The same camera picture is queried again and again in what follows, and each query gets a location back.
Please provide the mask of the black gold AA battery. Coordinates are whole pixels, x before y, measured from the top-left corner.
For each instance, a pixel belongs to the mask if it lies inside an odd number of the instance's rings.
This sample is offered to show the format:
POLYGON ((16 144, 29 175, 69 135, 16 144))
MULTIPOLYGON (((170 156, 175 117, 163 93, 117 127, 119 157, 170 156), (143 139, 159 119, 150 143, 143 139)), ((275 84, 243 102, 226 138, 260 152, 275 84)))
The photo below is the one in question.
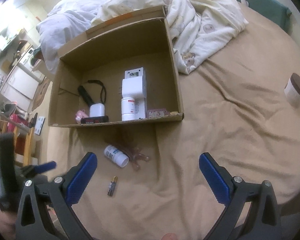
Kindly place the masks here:
POLYGON ((116 188, 116 185, 117 185, 117 180, 118 180, 118 177, 114 176, 112 181, 109 184, 107 195, 110 196, 110 197, 112 197, 114 192, 115 192, 115 188, 116 188))

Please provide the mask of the white pill bottle blue label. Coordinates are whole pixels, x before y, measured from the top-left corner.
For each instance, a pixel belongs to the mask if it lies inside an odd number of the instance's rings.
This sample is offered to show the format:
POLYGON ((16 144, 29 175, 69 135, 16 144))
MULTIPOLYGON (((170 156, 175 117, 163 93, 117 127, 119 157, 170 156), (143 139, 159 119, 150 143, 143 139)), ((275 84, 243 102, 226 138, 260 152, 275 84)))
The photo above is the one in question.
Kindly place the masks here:
POLYGON ((104 149, 104 155, 120 168, 124 168, 129 162, 129 157, 112 145, 104 149))

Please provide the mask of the white earbuds charging case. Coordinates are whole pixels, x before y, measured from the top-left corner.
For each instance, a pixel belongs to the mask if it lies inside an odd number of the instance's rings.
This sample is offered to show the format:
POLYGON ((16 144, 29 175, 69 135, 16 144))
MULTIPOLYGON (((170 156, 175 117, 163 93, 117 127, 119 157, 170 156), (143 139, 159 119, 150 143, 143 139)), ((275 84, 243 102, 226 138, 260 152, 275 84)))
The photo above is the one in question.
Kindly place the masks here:
POLYGON ((92 117, 101 117, 105 116, 105 105, 102 103, 95 103, 90 106, 89 116, 92 117))

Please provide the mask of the wooden chair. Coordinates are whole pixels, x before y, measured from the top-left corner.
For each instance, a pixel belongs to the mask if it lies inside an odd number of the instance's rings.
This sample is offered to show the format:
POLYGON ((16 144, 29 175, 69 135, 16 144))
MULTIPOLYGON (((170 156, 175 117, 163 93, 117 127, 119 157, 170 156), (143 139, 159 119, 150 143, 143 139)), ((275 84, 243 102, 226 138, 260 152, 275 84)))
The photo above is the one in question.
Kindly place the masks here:
MULTIPOLYGON (((7 132, 8 122, 0 120, 0 134, 7 132)), ((17 166, 23 167, 26 165, 37 165, 38 159, 32 155, 32 145, 34 131, 30 129, 29 133, 14 127, 14 162, 17 166)))

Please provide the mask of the red transparent hair clip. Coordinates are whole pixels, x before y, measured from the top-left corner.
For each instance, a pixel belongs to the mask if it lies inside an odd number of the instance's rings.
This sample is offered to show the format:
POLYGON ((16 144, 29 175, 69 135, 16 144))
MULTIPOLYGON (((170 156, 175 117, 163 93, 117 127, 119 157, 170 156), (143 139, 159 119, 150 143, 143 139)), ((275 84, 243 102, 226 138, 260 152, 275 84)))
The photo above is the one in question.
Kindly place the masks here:
POLYGON ((139 171, 141 166, 138 161, 150 161, 150 157, 141 153, 140 148, 126 142, 115 142, 115 147, 121 150, 125 155, 128 156, 129 161, 132 163, 134 171, 139 171))

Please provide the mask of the white washing machine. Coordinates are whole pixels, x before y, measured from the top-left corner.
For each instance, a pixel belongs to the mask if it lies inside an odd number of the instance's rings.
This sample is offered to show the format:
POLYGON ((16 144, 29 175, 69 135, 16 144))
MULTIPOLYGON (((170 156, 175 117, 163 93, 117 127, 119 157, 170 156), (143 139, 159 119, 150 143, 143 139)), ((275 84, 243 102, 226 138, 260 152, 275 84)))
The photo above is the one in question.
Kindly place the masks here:
POLYGON ((34 48, 30 47, 25 53, 23 53, 22 57, 17 63, 17 66, 23 69, 27 69, 30 72, 33 72, 34 66, 31 63, 31 60, 33 59, 33 52, 34 48))

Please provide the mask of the white pill bottle red label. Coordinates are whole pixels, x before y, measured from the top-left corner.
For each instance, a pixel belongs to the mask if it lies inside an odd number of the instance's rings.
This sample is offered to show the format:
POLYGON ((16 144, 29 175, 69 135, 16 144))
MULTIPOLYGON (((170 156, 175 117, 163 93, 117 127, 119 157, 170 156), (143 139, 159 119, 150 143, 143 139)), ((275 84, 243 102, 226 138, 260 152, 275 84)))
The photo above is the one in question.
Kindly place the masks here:
POLYGON ((135 100, 125 97, 121 99, 121 116, 122 121, 130 121, 135 119, 135 100))

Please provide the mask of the white jar brown lid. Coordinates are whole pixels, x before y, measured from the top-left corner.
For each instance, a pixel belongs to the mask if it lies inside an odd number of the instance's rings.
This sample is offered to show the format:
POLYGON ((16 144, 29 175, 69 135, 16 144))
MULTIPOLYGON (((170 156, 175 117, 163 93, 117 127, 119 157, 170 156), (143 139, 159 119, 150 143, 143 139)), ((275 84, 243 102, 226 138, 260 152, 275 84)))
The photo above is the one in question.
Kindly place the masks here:
POLYGON ((300 75, 293 73, 285 88, 284 94, 290 105, 295 108, 300 107, 300 75))

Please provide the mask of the white power adapter plug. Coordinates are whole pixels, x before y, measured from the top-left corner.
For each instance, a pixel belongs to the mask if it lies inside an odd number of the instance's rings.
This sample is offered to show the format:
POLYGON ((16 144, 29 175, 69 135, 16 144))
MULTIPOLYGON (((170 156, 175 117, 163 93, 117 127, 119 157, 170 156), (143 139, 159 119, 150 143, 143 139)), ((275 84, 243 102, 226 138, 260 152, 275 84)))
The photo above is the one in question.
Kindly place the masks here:
POLYGON ((131 77, 122 80, 122 97, 134 99, 145 98, 145 90, 143 87, 143 77, 131 77))

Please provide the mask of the pink patterned card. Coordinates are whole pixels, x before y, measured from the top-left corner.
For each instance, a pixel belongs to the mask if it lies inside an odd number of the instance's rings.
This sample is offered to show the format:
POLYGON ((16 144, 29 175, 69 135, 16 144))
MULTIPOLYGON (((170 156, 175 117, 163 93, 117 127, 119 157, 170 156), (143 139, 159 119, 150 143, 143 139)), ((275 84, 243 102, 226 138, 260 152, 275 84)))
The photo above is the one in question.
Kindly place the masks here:
POLYGON ((165 108, 160 109, 149 109, 147 111, 147 118, 149 119, 156 119, 168 116, 169 112, 165 108))

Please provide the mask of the brown cardboard box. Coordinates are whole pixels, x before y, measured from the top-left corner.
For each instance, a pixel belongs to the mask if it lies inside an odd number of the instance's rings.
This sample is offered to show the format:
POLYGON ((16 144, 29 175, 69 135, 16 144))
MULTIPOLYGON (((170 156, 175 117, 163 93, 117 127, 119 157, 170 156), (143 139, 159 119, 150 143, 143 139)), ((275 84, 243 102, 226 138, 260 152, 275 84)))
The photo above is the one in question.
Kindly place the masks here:
POLYGON ((165 108, 169 115, 158 122, 180 121, 184 108, 170 30, 163 5, 136 10, 94 26, 58 50, 59 65, 49 105, 50 126, 77 127, 75 115, 88 110, 77 87, 100 99, 100 80, 106 87, 106 115, 120 125, 121 89, 125 71, 143 67, 146 72, 147 108, 165 108))

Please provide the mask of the light blue blanket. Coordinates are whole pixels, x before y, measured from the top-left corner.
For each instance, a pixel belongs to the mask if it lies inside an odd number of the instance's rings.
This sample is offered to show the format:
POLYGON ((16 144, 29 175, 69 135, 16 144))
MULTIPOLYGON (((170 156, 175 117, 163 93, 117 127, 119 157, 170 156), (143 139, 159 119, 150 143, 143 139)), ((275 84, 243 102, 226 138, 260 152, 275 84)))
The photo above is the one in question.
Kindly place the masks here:
POLYGON ((40 47, 47 70, 55 74, 59 64, 57 51, 91 27, 102 4, 109 0, 61 0, 38 23, 40 47))

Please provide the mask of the white duvet with bears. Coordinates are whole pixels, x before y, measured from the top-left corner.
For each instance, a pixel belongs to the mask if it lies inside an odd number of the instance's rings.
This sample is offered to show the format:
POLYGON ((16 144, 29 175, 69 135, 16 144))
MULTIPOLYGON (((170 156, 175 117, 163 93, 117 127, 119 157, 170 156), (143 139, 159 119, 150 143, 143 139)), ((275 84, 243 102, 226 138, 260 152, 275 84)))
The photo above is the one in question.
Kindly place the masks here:
POLYGON ((174 59, 178 71, 186 75, 248 24, 236 0, 109 0, 101 5, 91 25, 157 5, 166 9, 174 59))

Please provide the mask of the green pillow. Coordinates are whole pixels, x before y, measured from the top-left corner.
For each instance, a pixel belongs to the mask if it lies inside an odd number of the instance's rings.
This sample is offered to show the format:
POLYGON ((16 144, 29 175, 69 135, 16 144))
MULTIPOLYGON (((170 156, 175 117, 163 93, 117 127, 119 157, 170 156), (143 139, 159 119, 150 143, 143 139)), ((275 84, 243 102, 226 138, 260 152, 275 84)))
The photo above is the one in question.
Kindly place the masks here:
POLYGON ((246 1, 248 7, 255 10, 262 16, 273 21, 280 26, 285 32, 289 32, 290 16, 292 12, 290 9, 282 5, 277 0, 237 0, 243 3, 246 1))

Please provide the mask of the pink cartoon keychain case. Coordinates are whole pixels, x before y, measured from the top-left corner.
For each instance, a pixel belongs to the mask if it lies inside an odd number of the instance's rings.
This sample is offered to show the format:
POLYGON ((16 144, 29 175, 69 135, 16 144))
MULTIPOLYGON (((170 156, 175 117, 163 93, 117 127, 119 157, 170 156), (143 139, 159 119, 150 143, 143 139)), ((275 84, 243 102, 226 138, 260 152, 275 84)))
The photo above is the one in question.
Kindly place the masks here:
POLYGON ((79 111, 77 111, 77 113, 76 113, 76 115, 75 115, 75 120, 76 120, 76 122, 78 123, 78 124, 81 124, 81 120, 83 119, 83 118, 88 118, 89 117, 89 115, 87 115, 86 113, 85 113, 85 110, 79 110, 79 111))

